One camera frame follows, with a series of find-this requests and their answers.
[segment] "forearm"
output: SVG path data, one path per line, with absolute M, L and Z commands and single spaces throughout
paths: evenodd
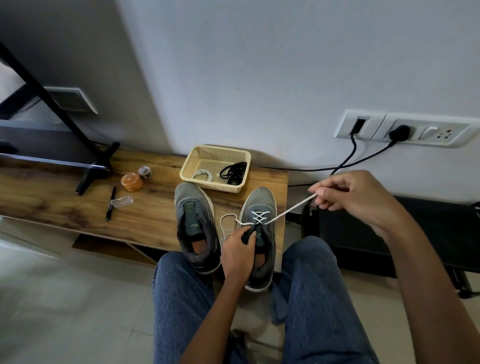
M 183 353 L 180 363 L 222 363 L 230 326 L 244 284 L 225 280 L 215 303 Z
M 473 363 L 480 335 L 425 233 L 405 211 L 384 236 L 419 363 Z

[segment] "wooden table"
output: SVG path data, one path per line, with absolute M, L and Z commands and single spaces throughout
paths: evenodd
M 78 231 L 151 248 L 180 250 L 174 207 L 175 187 L 182 182 L 179 173 L 184 157 L 119 149 L 111 163 L 114 173 L 95 181 L 83 196 L 75 188 L 83 170 L 47 163 L 0 159 L 0 215 Z M 153 177 L 141 190 L 129 193 L 120 179 L 142 165 L 152 168 Z M 285 171 L 250 168 L 247 183 L 238 194 L 205 190 L 215 207 L 219 238 L 220 217 L 240 209 L 252 190 L 268 187 L 274 194 L 277 213 L 285 211 L 288 174 Z M 111 221 L 105 221 L 113 186 L 117 198 L 130 195 L 131 205 L 114 209 Z M 224 227 L 234 227 L 233 217 L 224 219 Z M 275 271 L 281 270 L 285 219 L 276 222 Z

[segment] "shoe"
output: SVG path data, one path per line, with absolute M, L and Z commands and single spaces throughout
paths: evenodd
M 197 273 L 213 273 L 221 263 L 212 201 L 194 183 L 182 182 L 175 189 L 175 211 L 177 238 L 183 255 Z M 195 252 L 197 242 L 206 248 L 199 254 Z
M 275 264 L 275 222 L 268 225 L 269 221 L 276 218 L 276 202 L 272 191 L 266 187 L 253 190 L 243 204 L 240 212 L 242 224 L 251 222 L 255 227 L 257 239 L 255 243 L 255 259 L 257 255 L 264 254 L 265 262 L 252 270 L 245 289 L 251 292 L 262 292 L 272 283 L 273 268 Z

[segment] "mesh basket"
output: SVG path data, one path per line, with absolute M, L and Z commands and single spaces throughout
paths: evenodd
M 222 148 L 220 146 L 196 146 L 183 163 L 180 178 L 184 181 L 193 182 L 201 188 L 237 194 L 247 180 L 251 158 L 251 154 L 245 150 Z M 237 186 L 227 184 L 227 180 L 220 177 L 220 171 L 226 166 L 238 162 L 247 162 L 243 180 Z M 210 171 L 212 181 L 208 181 L 209 176 L 206 174 L 200 174 L 192 178 L 197 170 Z

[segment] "small round container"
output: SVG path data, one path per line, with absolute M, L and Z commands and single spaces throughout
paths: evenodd
M 143 182 L 138 173 L 129 172 L 121 178 L 121 184 L 128 192 L 135 192 L 141 189 Z
M 137 172 L 144 180 L 150 178 L 153 174 L 152 169 L 149 166 L 141 166 Z

